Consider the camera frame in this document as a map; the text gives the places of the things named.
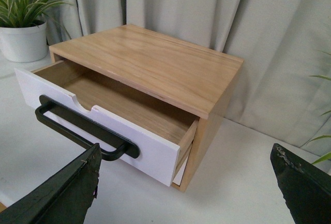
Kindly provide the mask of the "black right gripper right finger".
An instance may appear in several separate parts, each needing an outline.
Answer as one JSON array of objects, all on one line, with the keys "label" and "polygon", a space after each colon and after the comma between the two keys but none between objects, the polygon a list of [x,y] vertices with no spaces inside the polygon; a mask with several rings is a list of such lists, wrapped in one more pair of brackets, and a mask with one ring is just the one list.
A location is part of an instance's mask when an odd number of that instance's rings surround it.
[{"label": "black right gripper right finger", "polygon": [[275,143],[270,161],[295,223],[330,223],[330,175]]}]

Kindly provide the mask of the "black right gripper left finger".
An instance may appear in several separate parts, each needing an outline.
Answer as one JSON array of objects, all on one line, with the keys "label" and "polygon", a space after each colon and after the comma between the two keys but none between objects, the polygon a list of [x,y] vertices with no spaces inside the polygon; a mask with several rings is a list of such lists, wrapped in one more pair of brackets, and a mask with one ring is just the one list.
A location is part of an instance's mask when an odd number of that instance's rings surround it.
[{"label": "black right gripper left finger", "polygon": [[83,223],[97,197],[101,149],[83,152],[1,212],[1,223]]}]

